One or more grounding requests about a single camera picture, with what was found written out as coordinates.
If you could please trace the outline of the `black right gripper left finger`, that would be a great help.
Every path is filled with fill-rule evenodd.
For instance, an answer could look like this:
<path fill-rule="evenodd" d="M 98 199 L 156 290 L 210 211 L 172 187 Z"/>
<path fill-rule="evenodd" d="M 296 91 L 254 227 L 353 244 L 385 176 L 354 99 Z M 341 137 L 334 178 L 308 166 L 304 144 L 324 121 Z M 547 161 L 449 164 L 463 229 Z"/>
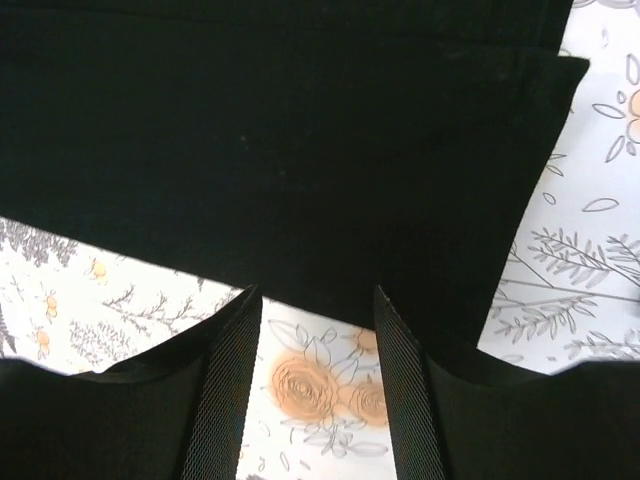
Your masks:
<path fill-rule="evenodd" d="M 1 363 L 5 479 L 235 476 L 260 333 L 250 287 L 216 314 L 101 373 Z"/>

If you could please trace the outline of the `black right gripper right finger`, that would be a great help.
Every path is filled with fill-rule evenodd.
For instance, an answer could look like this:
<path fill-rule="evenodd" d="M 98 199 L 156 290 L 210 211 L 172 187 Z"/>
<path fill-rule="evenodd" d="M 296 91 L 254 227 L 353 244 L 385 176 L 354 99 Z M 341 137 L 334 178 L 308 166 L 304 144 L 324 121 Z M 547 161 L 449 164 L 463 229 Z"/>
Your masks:
<path fill-rule="evenodd" d="M 554 375 L 492 357 L 374 295 L 377 348 L 401 479 L 635 479 L 639 365 Z"/>

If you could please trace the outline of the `black t-shirt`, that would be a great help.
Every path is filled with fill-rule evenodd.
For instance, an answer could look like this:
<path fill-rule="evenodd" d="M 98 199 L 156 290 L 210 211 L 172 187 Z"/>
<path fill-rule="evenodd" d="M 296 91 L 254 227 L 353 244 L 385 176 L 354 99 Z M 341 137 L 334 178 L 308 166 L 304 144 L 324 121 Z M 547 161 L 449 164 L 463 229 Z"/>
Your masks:
<path fill-rule="evenodd" d="M 5 1 L 1 213 L 476 342 L 585 60 L 567 1 Z"/>

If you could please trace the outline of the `floral patterned table mat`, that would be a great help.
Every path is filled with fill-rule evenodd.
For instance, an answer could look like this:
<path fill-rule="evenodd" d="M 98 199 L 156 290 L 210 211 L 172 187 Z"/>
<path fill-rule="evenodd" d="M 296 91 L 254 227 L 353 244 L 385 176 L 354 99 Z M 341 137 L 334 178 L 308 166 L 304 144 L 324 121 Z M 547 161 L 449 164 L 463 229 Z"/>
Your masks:
<path fill-rule="evenodd" d="M 605 1 L 567 2 L 559 54 L 588 68 L 480 336 L 469 342 L 430 324 L 543 375 L 589 361 L 639 365 L 639 169 L 613 165 L 620 154 L 639 153 L 639 58 L 620 45 L 639 38 L 639 5 L 619 1 L 609 14 Z M 375 330 L 382 287 L 373 291 L 367 328 L 286 304 L 257 284 L 227 284 L 1 213 L 1 363 L 101 373 L 208 319 L 250 287 L 262 313 L 231 479 L 401 479 Z"/>

